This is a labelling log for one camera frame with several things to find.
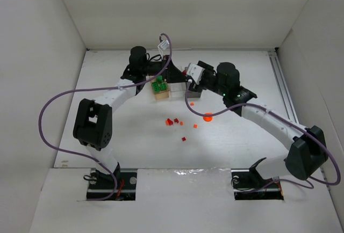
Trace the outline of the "green long lego brick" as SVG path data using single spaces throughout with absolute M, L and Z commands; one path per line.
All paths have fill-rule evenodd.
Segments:
M 160 87 L 158 82 L 153 82 L 152 83 L 152 88 L 155 94 L 158 94 L 160 92 Z

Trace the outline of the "green square lego brick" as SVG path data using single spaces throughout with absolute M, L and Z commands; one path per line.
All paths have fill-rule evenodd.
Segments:
M 163 82 L 162 76 L 158 76 L 158 77 L 156 78 L 156 81 L 157 81 L 158 83 L 162 83 L 162 82 Z

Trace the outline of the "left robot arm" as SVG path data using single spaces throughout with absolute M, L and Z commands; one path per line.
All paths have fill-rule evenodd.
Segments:
M 145 47 L 135 46 L 130 51 L 129 64 L 118 83 L 95 99 L 84 98 L 80 101 L 73 137 L 103 166 L 100 175 L 105 179 L 114 181 L 120 178 L 119 162 L 108 146 L 113 131 L 113 112 L 159 76 L 163 83 L 186 81 L 186 76 L 174 66 L 171 54 L 160 55 L 157 61 L 153 61 L 148 57 Z

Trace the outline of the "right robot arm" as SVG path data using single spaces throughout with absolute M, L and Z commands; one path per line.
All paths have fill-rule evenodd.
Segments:
M 257 101 L 257 95 L 241 86 L 240 73 L 235 65 L 220 63 L 216 68 L 199 61 L 190 65 L 187 75 L 198 89 L 210 90 L 223 98 L 226 107 L 234 107 L 234 112 L 260 126 L 276 138 L 288 151 L 286 156 L 271 160 L 259 159 L 250 169 L 251 180 L 263 180 L 292 175 L 299 180 L 307 180 L 327 160 L 324 147 L 324 132 L 317 126 L 307 128 L 285 118 L 278 118 Z

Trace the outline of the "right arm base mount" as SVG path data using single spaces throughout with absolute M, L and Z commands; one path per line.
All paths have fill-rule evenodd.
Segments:
M 284 200 L 280 182 L 274 178 L 263 179 L 256 170 L 265 159 L 259 159 L 248 169 L 231 170 L 231 186 L 236 201 Z

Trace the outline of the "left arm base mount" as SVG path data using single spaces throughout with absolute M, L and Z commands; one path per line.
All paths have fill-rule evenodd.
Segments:
M 103 174 L 92 169 L 89 175 L 83 179 L 88 182 L 87 199 L 103 199 L 110 195 L 105 201 L 134 201 L 136 196 L 137 170 L 123 169 L 117 180 L 117 188 L 114 193 L 114 181 L 110 175 Z

